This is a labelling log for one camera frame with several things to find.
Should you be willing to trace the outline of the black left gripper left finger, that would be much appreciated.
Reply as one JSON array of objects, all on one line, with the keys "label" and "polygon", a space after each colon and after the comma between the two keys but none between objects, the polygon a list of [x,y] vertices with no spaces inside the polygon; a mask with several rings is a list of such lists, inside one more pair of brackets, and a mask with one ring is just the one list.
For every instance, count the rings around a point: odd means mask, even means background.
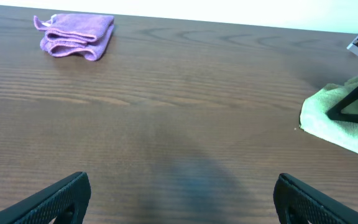
[{"label": "black left gripper left finger", "polygon": [[86,172],[75,172],[0,211],[0,224],[82,224],[91,186]]}]

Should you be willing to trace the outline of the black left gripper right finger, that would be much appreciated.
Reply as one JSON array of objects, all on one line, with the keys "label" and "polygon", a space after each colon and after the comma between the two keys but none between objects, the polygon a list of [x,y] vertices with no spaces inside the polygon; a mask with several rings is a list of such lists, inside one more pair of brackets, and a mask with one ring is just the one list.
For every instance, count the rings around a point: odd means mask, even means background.
[{"label": "black left gripper right finger", "polygon": [[273,191],[281,224],[358,224],[358,212],[294,176],[281,173]]}]

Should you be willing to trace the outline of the green microfibre cloth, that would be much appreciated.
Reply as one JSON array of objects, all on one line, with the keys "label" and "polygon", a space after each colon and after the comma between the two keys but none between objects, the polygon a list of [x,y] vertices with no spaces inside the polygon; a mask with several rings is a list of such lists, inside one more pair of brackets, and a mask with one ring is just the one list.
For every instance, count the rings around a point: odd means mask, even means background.
[{"label": "green microfibre cloth", "polygon": [[358,87],[358,76],[343,85],[329,83],[307,98],[301,108],[300,128],[321,139],[358,153],[358,124],[331,120],[326,112]]}]

